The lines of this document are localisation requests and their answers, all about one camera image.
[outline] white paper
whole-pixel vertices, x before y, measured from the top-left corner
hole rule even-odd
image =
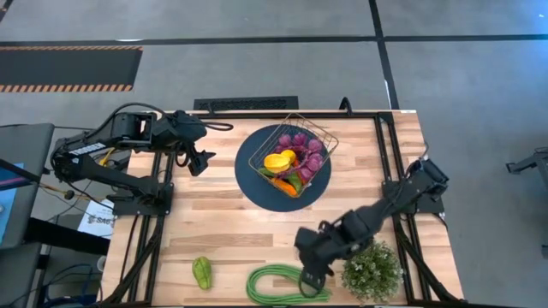
[[[108,206],[114,205],[107,199],[102,200],[101,203]],[[114,215],[112,215],[112,210],[94,201],[90,201],[87,205],[86,214],[84,214],[84,217],[80,221],[78,231],[110,239],[113,230]]]

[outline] fruit basket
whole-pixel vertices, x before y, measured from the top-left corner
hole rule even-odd
[[[249,166],[286,195],[299,198],[338,144],[323,128],[299,114],[289,114],[249,158]]]

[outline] butcher block tabletop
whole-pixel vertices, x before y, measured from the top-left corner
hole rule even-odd
[[[402,160],[407,167],[425,150],[419,117],[414,111],[393,111],[393,115]],[[207,136],[196,143],[198,151],[217,153],[209,161],[209,168],[200,176],[192,177],[188,168],[174,167],[175,195],[171,213],[165,218],[153,305],[254,305],[246,295],[249,273],[267,264],[292,264],[301,267],[293,247],[299,227],[317,229],[323,220],[334,221],[346,211],[373,204],[382,197],[381,182],[384,174],[372,119],[311,119],[337,137],[339,145],[331,155],[331,179],[324,193],[303,210],[291,212],[264,210],[249,201],[238,187],[234,169],[236,153],[246,137],[262,127],[279,124],[282,120],[216,121],[231,123],[234,129],[229,132],[209,129]],[[392,174],[396,175],[386,126],[383,127],[383,132]],[[153,158],[151,153],[133,153],[128,173],[135,176],[150,175]],[[449,292],[462,298],[461,284],[445,226],[432,214],[417,214],[415,219],[426,263]],[[120,281],[133,221],[132,216],[123,216],[116,220],[102,280],[105,298]],[[140,222],[139,218],[129,250],[126,272],[134,261]],[[149,236],[155,224],[152,219]],[[384,222],[382,230],[375,238],[384,240],[396,250],[396,238],[390,218]],[[192,262],[200,256],[211,260],[213,281],[212,288],[207,291],[199,289],[192,274]],[[415,298],[420,299],[416,268],[410,258],[408,262]],[[332,268],[335,276],[328,277],[325,284],[332,291],[331,301],[314,304],[359,304],[343,287],[343,261],[335,261]],[[137,300],[144,298],[147,274],[148,262],[141,271]],[[274,276],[261,278],[257,289],[261,293],[280,295],[298,292],[290,282]],[[390,304],[405,303],[405,293],[401,285]]]

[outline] small green plant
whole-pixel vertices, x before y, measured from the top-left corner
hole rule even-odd
[[[368,299],[387,302],[402,284],[403,270],[384,242],[373,241],[344,264],[342,284],[363,304]]]

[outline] concrete floor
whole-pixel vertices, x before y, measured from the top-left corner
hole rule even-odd
[[[548,33],[540,0],[378,0],[378,8],[384,35]],[[3,41],[277,35],[374,35],[368,1],[14,0],[0,23]],[[544,307],[548,192],[535,170],[509,175],[504,164],[547,145],[548,42],[387,48],[401,108],[419,111],[431,157],[451,178],[444,203],[466,298]],[[342,96],[355,109],[389,108],[374,43],[168,45],[145,47],[128,93],[2,93],[0,124],[95,127],[128,101],[188,110],[195,98],[269,95],[298,95],[303,109],[335,108]],[[65,208],[41,193],[33,215]]]

